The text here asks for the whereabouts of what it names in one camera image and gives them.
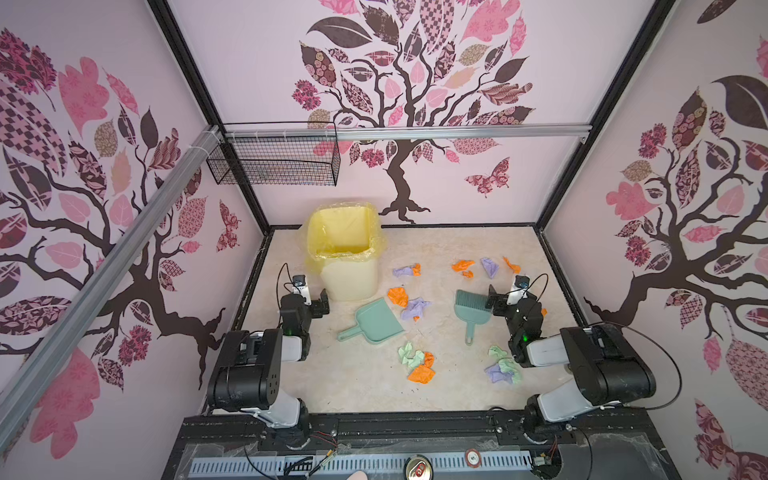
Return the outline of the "green hand brush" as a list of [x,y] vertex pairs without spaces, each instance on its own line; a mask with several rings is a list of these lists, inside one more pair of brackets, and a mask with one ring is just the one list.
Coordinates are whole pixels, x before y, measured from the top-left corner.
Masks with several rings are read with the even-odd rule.
[[457,290],[454,300],[454,313],[466,325],[465,344],[472,345],[475,329],[490,321],[492,310],[487,306],[488,297],[465,290]]

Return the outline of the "purple paper scrap back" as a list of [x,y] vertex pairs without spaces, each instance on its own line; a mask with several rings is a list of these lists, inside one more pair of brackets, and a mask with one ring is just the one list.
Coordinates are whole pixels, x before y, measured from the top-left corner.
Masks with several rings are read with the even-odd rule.
[[481,265],[483,266],[484,271],[486,272],[489,279],[494,279],[499,271],[499,265],[488,257],[483,257],[481,260]]

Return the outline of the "small orange scrap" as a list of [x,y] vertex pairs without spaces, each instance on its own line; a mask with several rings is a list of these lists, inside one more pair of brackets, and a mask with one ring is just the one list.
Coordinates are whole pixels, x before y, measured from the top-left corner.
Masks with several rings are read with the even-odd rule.
[[511,260],[509,260],[507,257],[504,257],[504,262],[507,265],[507,267],[512,270],[515,274],[520,274],[522,269],[519,265],[514,264]]

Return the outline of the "orange paper scrap back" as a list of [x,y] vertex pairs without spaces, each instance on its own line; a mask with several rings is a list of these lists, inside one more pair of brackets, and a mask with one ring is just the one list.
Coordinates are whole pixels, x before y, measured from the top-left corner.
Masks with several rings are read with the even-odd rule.
[[475,262],[473,260],[459,260],[453,264],[451,268],[454,272],[459,273],[463,277],[472,279],[474,277],[474,272],[472,271],[474,265]]

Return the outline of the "orange paper scrap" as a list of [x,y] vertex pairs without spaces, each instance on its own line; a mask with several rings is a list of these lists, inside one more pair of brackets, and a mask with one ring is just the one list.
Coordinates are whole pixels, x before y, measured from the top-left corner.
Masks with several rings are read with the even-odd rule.
[[428,384],[435,376],[436,372],[432,369],[435,357],[432,353],[426,352],[424,360],[416,366],[408,376],[408,380],[419,384]]
[[474,272],[472,271],[474,265],[475,262],[473,260],[459,260],[453,264],[451,268],[454,272],[459,273],[463,277],[472,279],[474,277]]
[[387,297],[393,305],[401,308],[406,308],[409,305],[409,296],[404,287],[389,289]]

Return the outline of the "green plastic dustpan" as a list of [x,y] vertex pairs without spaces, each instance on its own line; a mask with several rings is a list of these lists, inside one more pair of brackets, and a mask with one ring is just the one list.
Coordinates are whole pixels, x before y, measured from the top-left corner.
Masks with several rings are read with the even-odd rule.
[[354,320],[354,326],[337,334],[339,342],[362,335],[368,343],[377,345],[405,332],[383,298],[358,308]]

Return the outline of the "purple orange scrap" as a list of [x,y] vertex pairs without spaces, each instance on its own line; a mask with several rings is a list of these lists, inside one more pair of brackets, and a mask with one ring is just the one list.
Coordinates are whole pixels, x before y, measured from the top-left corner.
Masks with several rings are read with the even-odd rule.
[[395,268],[392,271],[393,275],[397,278],[401,277],[418,277],[421,275],[421,265],[418,263],[414,263],[412,265]]

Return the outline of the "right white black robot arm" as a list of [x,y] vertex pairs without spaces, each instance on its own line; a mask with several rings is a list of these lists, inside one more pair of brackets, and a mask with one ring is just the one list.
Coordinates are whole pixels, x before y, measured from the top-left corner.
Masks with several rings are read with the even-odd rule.
[[489,288],[484,308],[505,320],[508,347],[518,365],[570,369],[572,378],[566,383],[527,400],[522,426],[528,434],[549,433],[582,414],[656,393],[651,369],[617,326],[566,327],[543,337],[542,304],[525,290],[501,294]]

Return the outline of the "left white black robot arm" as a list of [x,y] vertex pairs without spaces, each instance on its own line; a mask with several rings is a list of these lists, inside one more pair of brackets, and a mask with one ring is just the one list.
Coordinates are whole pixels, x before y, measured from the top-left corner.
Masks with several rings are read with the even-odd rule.
[[289,293],[280,299],[282,323],[276,328],[231,331],[209,380],[207,410],[215,415],[242,414],[273,430],[306,435],[309,413],[303,400],[284,392],[281,367],[305,361],[310,353],[312,321],[330,313],[325,291],[317,299]]

